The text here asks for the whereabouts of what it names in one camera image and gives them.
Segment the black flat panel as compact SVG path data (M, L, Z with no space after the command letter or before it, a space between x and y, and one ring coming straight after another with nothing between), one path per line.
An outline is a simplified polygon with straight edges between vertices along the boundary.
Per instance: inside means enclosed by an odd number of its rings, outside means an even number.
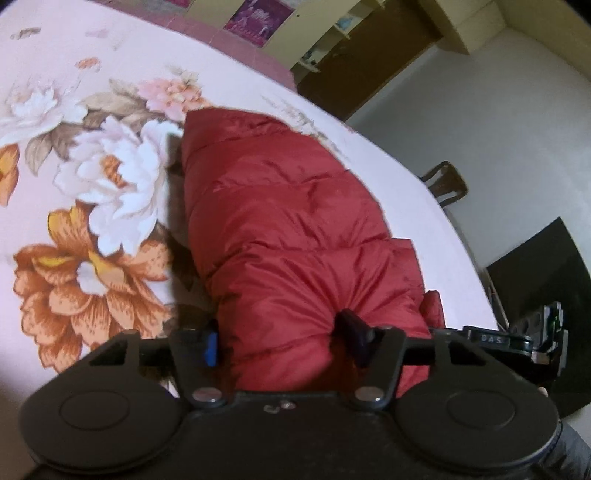
M561 304L568 332L566 364L545 388L567 417L590 403L590 272L561 218L487 267L508 324Z

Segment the wooden chair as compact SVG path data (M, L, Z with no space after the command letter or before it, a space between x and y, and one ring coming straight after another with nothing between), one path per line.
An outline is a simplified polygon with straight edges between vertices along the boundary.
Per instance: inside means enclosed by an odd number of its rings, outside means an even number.
M468 195L468 186L449 161L443 161L420 177L442 209Z

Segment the purple poster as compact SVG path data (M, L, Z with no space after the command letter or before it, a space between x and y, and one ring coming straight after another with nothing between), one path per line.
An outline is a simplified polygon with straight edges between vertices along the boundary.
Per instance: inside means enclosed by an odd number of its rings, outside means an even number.
M166 0L168 3L175 5L176 7L180 7L186 9L192 3L191 0Z
M244 1L223 29L256 47L263 47L293 13L294 9L281 1Z

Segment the pink floral bed sheet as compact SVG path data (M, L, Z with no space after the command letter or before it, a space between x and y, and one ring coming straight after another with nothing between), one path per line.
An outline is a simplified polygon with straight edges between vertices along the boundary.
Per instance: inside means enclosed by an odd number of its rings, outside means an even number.
M32 468L24 399L120 328L162 334L204 305L187 250L180 164L188 112L233 108L311 136L410 239L448 326L496 321L424 184L348 125L211 43L111 1L12 1L1 12L1 475Z

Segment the brown wooden door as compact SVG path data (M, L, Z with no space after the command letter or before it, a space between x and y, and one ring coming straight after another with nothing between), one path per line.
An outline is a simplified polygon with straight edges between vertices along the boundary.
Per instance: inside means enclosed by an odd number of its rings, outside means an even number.
M339 41L297 92L346 121L441 38L419 2L388 1Z

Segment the purple poster upper right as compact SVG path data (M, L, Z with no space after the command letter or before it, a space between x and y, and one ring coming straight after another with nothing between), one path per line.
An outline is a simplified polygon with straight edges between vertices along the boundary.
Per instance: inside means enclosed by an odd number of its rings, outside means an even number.
M168 3L175 5L176 7L180 7L186 9L192 3L191 0L166 0Z

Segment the cream wardrobe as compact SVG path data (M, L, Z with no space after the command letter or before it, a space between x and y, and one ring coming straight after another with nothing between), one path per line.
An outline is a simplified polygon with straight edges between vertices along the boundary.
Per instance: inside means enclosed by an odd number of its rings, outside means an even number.
M142 20L302 95L362 96L431 47L471 55L506 22L495 1L135 1Z

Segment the purple poster lower right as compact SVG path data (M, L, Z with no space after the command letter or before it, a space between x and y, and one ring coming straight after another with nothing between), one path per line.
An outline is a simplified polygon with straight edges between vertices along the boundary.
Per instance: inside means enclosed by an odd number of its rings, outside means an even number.
M294 9L281 1L244 1L223 29L256 47L263 47L293 13Z

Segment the mauve quilted blanket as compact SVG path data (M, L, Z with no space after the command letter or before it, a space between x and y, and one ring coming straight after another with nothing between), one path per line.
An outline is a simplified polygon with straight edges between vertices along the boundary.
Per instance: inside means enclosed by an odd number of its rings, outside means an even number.
M291 91L297 91L290 69L262 50L228 31L186 18L185 9L168 1L99 0L98 4L205 43L235 61L256 70Z

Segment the red puffer jacket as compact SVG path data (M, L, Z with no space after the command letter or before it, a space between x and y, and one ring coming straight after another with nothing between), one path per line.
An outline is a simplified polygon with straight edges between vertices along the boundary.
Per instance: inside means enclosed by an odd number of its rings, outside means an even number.
M352 310L428 338L445 324L411 241L363 183L276 118L188 113L181 144L189 247L221 338L221 382L246 391L344 391L363 372L335 337Z

